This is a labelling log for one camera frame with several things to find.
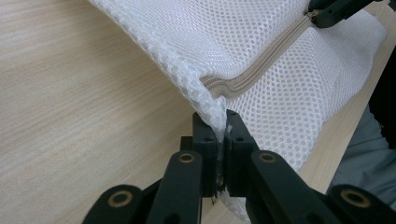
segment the zipper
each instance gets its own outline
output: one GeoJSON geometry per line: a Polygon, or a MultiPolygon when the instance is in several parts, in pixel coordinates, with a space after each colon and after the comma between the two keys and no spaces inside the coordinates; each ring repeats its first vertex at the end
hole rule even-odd
{"type": "Polygon", "coordinates": [[[236,97],[253,86],[271,65],[290,47],[292,43],[313,24],[310,21],[312,12],[305,13],[281,35],[279,35],[262,55],[241,75],[232,79],[219,77],[202,77],[200,80],[216,99],[223,95],[227,98],[236,97]]]}

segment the light wood surface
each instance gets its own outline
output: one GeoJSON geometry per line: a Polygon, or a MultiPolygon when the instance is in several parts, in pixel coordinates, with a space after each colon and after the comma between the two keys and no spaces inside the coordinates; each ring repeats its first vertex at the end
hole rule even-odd
{"type": "MultiPolygon", "coordinates": [[[[376,75],[324,125],[301,172],[316,189],[327,188],[389,57],[394,23],[376,75]]],[[[0,64],[0,223],[80,223],[106,189],[161,178],[191,135],[188,102],[87,1],[1,1],[0,64]]],[[[222,203],[203,209],[203,223],[241,222],[222,203]]]]}

